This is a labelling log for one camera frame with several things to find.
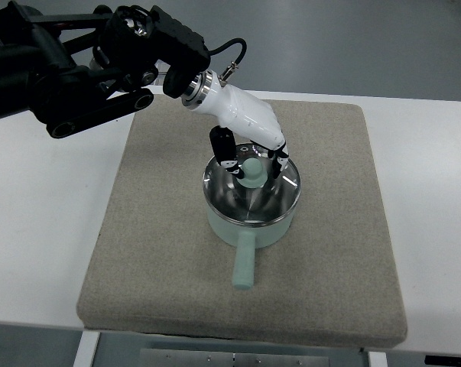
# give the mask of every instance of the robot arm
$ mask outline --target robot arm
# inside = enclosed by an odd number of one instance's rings
[[[62,31],[94,28],[61,43]],[[242,52],[223,75],[207,70],[211,56],[234,43]],[[93,49],[90,67],[71,55]],[[0,10],[0,118],[31,110],[53,138],[65,138],[148,107],[155,64],[170,65],[164,93],[181,97],[196,113],[214,115],[219,126],[210,140],[219,163],[243,177],[235,159],[233,133],[269,150],[274,177],[286,167],[287,147],[269,104],[227,84],[245,54],[235,39],[208,50],[204,39],[154,6],[133,5],[112,12],[100,5],[91,15],[42,15],[14,1]],[[115,91],[125,94],[112,97]]]
[[[219,126],[210,132],[210,141],[217,161],[228,172],[243,178],[235,158],[233,132],[269,150],[274,178],[286,168],[286,141],[268,103],[227,84],[222,76],[211,70],[197,76],[181,98],[193,112],[217,117]]]

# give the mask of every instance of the mint green saucepan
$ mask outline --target mint green saucepan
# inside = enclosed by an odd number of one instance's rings
[[[213,157],[203,175],[208,222],[223,241],[235,246],[232,284],[254,285],[255,250],[272,245],[288,230],[300,196],[300,175],[292,161],[274,180],[268,151],[253,144],[237,145],[238,180]]]

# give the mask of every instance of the beige mat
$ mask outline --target beige mat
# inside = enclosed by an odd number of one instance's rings
[[[206,221],[216,120],[156,96],[135,116],[77,312],[87,328],[390,347],[407,324],[358,106],[270,101],[302,180],[287,235],[232,288],[235,248]]]

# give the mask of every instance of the green object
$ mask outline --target green object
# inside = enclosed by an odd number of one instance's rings
[[[245,173],[245,177],[237,179],[237,181],[249,189],[255,189],[266,183],[268,180],[268,173],[262,167],[262,163],[257,158],[246,159],[242,164],[242,170]]]
[[[255,233],[242,230],[237,240],[232,285],[242,291],[254,285]]]
[[[269,226],[252,228],[240,226],[221,218],[207,204],[208,223],[214,233],[229,245],[237,248],[233,265],[232,285],[248,290],[254,285],[255,250],[272,245],[286,233],[294,210],[282,220]]]

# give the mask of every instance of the black cable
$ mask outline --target black cable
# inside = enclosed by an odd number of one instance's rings
[[[225,42],[222,46],[216,48],[215,50],[211,50],[209,52],[209,55],[213,56],[213,55],[219,54],[220,52],[226,50],[227,48],[229,48],[230,46],[233,46],[234,44],[242,45],[242,50],[240,51],[239,57],[237,57],[237,59],[235,60],[235,63],[239,65],[245,56],[245,52],[247,51],[247,43],[241,38],[234,38],[233,40]]]

